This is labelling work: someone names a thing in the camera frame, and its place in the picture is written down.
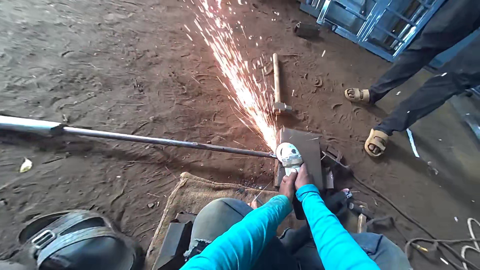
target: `blue metal gate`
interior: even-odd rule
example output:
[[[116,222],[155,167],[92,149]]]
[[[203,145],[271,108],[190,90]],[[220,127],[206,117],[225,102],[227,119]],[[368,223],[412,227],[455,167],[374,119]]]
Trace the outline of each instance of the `blue metal gate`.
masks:
[[[300,9],[317,17],[318,24],[393,62],[444,1],[310,0]]]

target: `gray pants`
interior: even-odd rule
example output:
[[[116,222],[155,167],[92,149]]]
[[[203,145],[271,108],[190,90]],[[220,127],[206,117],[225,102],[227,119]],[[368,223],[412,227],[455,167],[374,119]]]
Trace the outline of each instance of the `gray pants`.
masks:
[[[191,258],[199,254],[250,211],[252,211],[250,206],[237,199],[221,198],[210,202],[200,211],[193,223],[190,248],[186,256]],[[402,250],[385,236],[375,233],[353,233],[352,237],[381,270],[412,269]],[[273,237],[252,269],[324,268],[310,236],[310,229],[304,226],[298,230],[286,230],[280,239]]]

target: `hammer handle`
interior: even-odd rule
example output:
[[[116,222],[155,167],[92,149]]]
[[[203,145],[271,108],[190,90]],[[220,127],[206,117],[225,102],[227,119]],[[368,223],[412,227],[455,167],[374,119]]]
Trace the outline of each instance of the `hammer handle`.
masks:
[[[278,55],[273,54],[273,78],[275,81],[275,102],[280,102],[280,71],[278,70]]]

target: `knee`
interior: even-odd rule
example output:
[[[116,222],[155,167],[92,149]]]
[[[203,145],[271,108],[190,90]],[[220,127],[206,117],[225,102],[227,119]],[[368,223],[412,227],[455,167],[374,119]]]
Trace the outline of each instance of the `knee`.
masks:
[[[383,269],[395,269],[395,270],[409,270],[412,269],[407,255],[402,251],[400,247],[395,245],[390,239],[385,236],[382,237],[378,245],[376,252],[375,262]],[[393,268],[386,268],[384,266],[395,266]]]
[[[236,211],[239,214],[245,216],[252,208],[242,200],[233,198],[218,198],[209,202],[200,212],[213,212],[224,213],[230,211]]]

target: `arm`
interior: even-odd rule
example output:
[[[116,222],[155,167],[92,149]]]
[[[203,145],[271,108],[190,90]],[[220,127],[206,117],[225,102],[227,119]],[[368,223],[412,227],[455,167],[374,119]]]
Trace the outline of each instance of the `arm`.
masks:
[[[181,269],[250,269],[291,211],[292,206],[285,195],[271,198],[217,237]]]
[[[318,254],[326,270],[379,270],[377,264],[327,209],[316,186],[306,184],[300,187],[297,198],[302,203]]]

